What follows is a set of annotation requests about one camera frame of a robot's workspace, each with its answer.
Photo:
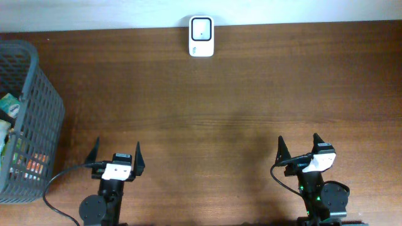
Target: wall-mounted device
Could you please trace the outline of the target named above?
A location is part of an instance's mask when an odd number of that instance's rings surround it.
[[[211,57],[214,54],[214,19],[193,16],[188,22],[188,50],[193,57]]]

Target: wood grain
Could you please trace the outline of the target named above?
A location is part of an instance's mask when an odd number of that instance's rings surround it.
[[[304,216],[269,175],[277,137],[292,155],[317,132],[337,150],[323,174],[351,188],[348,220],[402,222],[402,22],[216,27],[215,55],[192,58],[185,28],[3,34],[34,44],[66,107],[56,171],[134,153],[144,174],[124,189],[130,225],[240,225]],[[283,178],[296,187],[296,178]],[[49,200],[79,218],[88,170]],[[4,225],[71,225],[38,200],[1,205]]]

